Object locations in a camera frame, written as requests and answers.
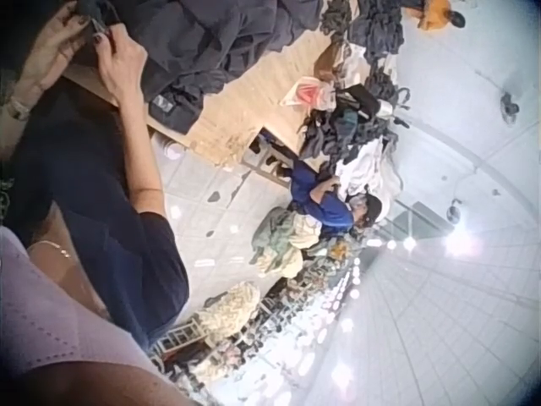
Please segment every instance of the woman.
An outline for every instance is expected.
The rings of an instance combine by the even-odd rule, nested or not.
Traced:
[[[334,193],[340,183],[338,177],[318,182],[312,168],[298,159],[293,161],[293,169],[279,167],[276,175],[291,178],[293,201],[304,214],[321,221],[327,232],[347,231],[353,225],[371,227],[381,213],[381,201],[370,194],[350,199],[350,210]]]
[[[12,185],[4,225],[67,295],[146,350],[189,296],[145,122],[146,52],[123,25],[94,36],[123,136],[112,114],[84,117],[56,84],[85,44],[89,19],[74,8],[62,7],[37,36],[2,109],[3,185]]]
[[[0,247],[3,395],[40,406],[196,404],[160,375],[129,333],[47,277],[5,227],[0,227]]]

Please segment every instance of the wristwatch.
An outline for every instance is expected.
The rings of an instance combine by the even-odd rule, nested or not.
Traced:
[[[30,116],[30,109],[13,97],[9,98],[6,109],[8,110],[8,114],[18,121],[26,121]]]

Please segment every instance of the gray fabric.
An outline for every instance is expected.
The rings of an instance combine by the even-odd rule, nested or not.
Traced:
[[[366,47],[370,64],[387,54],[396,55],[404,43],[399,0],[358,0],[359,16],[352,22],[347,39]]]
[[[321,16],[320,30],[326,36],[331,34],[332,42],[343,40],[352,22],[352,8],[349,0],[330,0],[327,10]]]
[[[186,134],[203,109],[205,94],[220,92],[265,52],[280,52],[306,30],[315,30],[321,6],[322,0],[179,0],[163,5],[135,32],[156,63],[147,66],[145,94],[154,98],[158,91],[173,105],[164,111],[152,103],[150,115]]]

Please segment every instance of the white fabric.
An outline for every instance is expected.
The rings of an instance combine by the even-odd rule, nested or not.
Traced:
[[[289,243],[301,250],[311,247],[320,240],[321,225],[319,220],[310,215],[295,213]]]
[[[30,262],[17,237],[4,227],[0,250],[0,355],[11,374],[84,361],[130,365],[161,376],[128,332],[69,297]]]
[[[343,161],[336,165],[336,176],[340,178],[340,198],[364,192],[368,185],[370,194],[381,200],[381,213],[376,222],[384,219],[393,200],[402,192],[403,183],[396,172],[391,153],[382,153],[382,139],[372,140],[361,148],[357,159],[344,165]]]
[[[364,192],[364,186],[370,190],[380,187],[380,162],[383,144],[381,139],[372,140],[361,148],[353,161],[344,165],[339,161],[336,165],[335,175],[340,178],[338,195],[345,200],[347,195],[356,195]]]

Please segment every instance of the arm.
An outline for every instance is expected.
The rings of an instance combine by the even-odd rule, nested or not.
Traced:
[[[111,39],[98,34],[95,42],[101,78],[120,110],[129,199],[137,212],[150,211],[165,217],[161,177],[146,127],[140,87],[146,51],[129,37],[124,25],[114,25],[110,31]]]
[[[432,7],[433,7],[432,0],[426,0],[426,4],[424,4],[423,17],[419,21],[419,25],[418,25],[418,28],[420,28],[421,30],[428,31],[431,28],[430,17],[432,15],[431,13]]]
[[[129,199],[139,213],[151,211],[166,216],[160,172],[146,127],[146,110],[141,102],[120,105],[124,127],[124,161]]]
[[[27,91],[20,83],[15,85],[13,94],[6,103],[0,106],[0,162],[9,161],[28,123],[28,118],[16,118],[20,109],[17,106],[22,105],[24,109],[30,110],[35,104],[29,101],[25,95]]]
[[[74,54],[85,44],[79,34],[88,25],[88,19],[75,15],[74,10],[75,2],[67,3],[46,23],[25,61],[13,93],[2,106],[0,161],[7,161],[13,155],[30,110],[43,92],[57,82]]]
[[[340,182],[340,179],[336,176],[326,180],[325,182],[321,182],[310,191],[310,198],[315,203],[320,205],[321,201],[323,200],[323,197],[325,196],[325,193],[331,192],[334,185],[339,184],[339,182]]]

